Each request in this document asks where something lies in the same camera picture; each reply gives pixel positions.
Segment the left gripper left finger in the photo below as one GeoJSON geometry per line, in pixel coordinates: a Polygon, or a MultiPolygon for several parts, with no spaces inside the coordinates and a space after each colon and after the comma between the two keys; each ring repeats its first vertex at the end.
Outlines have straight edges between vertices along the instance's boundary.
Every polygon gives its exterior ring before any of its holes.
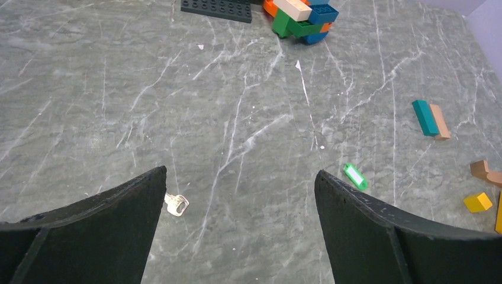
{"type": "Polygon", "coordinates": [[[140,283],[166,168],[70,205],[1,223],[2,283],[140,283]]]}

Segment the green key tag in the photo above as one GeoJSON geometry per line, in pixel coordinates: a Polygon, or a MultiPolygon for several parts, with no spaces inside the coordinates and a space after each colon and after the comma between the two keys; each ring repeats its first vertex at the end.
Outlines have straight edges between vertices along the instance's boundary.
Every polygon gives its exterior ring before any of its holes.
{"type": "Polygon", "coordinates": [[[352,183],[360,190],[364,191],[368,187],[368,182],[363,174],[356,168],[354,164],[346,163],[344,165],[345,175],[352,181],[352,183]]]}

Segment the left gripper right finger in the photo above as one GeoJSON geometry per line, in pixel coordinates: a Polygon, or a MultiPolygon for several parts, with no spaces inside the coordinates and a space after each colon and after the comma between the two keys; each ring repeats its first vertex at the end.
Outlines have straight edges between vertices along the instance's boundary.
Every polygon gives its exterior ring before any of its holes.
{"type": "Polygon", "coordinates": [[[501,235],[428,220],[318,172],[317,211],[336,283],[500,283],[501,235]]]}

